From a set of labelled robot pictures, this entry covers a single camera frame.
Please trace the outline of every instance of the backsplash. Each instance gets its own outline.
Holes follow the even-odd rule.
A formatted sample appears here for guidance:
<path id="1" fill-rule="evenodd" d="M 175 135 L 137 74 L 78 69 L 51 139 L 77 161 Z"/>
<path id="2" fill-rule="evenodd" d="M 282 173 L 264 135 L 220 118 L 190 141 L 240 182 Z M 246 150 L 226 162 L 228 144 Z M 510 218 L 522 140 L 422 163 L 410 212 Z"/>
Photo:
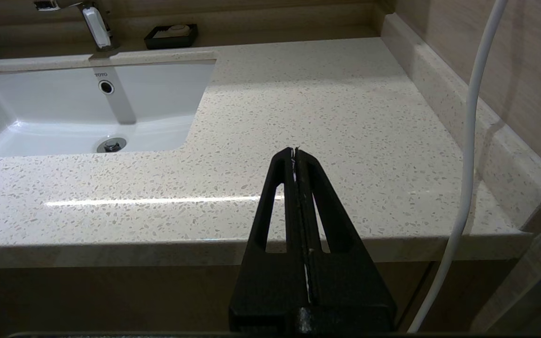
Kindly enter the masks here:
<path id="1" fill-rule="evenodd" d="M 402 0 L 396 13 L 468 81 L 493 0 Z M 541 157 L 541 0 L 509 1 L 480 96 Z M 493 135 L 502 125 L 490 128 Z"/>
<path id="2" fill-rule="evenodd" d="M 121 40 L 141 40 L 154 26 L 174 23 L 197 23 L 202 37 L 253 31 L 284 31 L 289 35 L 293 30 L 316 32 L 307 34 L 309 38 L 305 40 L 377 35 L 371 19 L 375 0 L 100 0 L 97 3 L 102 11 L 108 12 L 114 35 Z M 76 9 L 39 12 L 30 0 L 0 0 L 0 47 L 91 40 Z M 275 36 L 272 40 L 288 41 L 289 36 Z"/>

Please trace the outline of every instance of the faucet handle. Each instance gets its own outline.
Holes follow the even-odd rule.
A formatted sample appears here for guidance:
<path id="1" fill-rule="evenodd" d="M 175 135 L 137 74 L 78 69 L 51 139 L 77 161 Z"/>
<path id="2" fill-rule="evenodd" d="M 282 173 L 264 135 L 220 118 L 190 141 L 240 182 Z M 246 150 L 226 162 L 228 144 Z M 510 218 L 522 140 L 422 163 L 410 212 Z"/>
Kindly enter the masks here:
<path id="1" fill-rule="evenodd" d="M 94 6 L 85 7 L 82 9 L 82 13 L 97 47 L 104 48 L 112 45 L 106 23 L 103 21 L 99 10 Z"/>

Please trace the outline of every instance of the white cable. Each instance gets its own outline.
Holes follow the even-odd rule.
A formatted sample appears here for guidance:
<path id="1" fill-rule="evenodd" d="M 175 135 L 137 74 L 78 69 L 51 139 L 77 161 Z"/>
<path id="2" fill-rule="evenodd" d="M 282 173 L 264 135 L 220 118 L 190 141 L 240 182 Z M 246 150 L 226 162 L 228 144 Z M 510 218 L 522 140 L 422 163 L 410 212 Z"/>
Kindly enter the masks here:
<path id="1" fill-rule="evenodd" d="M 408 333 L 417 332 L 425 316 L 429 312 L 433 301 L 438 296 L 440 288 L 444 283 L 448 269 L 458 248 L 460 236 L 464 231 L 464 225 L 469 216 L 469 210 L 471 208 L 471 198 L 473 195 L 473 167 L 475 161 L 475 113 L 477 111 L 477 99 L 479 98 L 479 85 L 481 84 L 481 77 L 483 76 L 483 70 L 486 67 L 487 54 L 490 51 L 490 46 L 494 40 L 496 34 L 496 28 L 506 7 L 507 0 L 496 0 L 494 7 L 492 7 L 492 13 L 487 20 L 485 29 L 483 30 L 483 36 L 481 36 L 481 42 L 479 42 L 479 48 L 477 49 L 477 55 L 475 56 L 475 64 L 473 65 L 473 71 L 471 73 L 471 79 L 469 81 L 469 91 L 466 96 L 466 117 L 464 120 L 464 144 L 462 152 L 462 189 L 460 191 L 460 206 L 458 214 L 456 215 L 455 226 L 452 229 L 452 233 L 448 238 L 448 244 L 446 244 L 446 250 L 444 251 L 444 257 L 438 268 L 438 272 L 433 279 L 433 283 L 429 288 L 429 292 L 421 304 L 421 308 L 417 312 L 415 319 L 412 321 Z"/>

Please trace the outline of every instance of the soap bar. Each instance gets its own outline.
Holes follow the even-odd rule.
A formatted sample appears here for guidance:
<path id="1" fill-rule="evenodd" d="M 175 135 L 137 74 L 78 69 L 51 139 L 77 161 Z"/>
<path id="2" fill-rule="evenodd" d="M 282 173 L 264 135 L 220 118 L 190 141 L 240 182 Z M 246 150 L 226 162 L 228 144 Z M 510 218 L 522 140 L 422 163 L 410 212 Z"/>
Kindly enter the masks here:
<path id="1" fill-rule="evenodd" d="M 190 31 L 191 28 L 187 25 L 174 25 L 165 31 L 156 32 L 153 38 L 188 36 Z"/>

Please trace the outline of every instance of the drain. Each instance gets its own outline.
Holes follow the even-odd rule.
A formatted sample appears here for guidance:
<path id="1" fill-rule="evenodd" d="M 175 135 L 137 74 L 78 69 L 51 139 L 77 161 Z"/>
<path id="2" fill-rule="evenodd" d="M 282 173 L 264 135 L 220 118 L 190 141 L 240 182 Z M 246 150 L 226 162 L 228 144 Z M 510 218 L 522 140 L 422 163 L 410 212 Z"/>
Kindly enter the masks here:
<path id="1" fill-rule="evenodd" d="M 108 80 L 101 80 L 99 81 L 99 90 L 106 95 L 110 95 L 114 92 L 114 86 Z"/>
<path id="2" fill-rule="evenodd" d="M 126 140 L 122 137 L 109 138 L 97 146 L 99 153 L 115 153 L 126 146 Z"/>

